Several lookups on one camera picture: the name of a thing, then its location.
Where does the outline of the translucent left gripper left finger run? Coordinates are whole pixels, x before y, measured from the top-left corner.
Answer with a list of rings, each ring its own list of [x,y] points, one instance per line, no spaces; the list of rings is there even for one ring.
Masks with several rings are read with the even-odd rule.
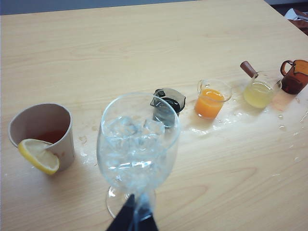
[[[135,209],[135,196],[132,194],[124,203],[119,213],[106,229],[106,231],[134,231],[134,209]]]

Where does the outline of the translucent left gripper right finger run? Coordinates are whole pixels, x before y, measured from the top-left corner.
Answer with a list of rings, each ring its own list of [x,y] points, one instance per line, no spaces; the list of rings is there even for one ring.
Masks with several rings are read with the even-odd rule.
[[[134,206],[133,231],[158,231],[158,226],[154,219],[151,200],[148,192],[143,192],[137,199]]]

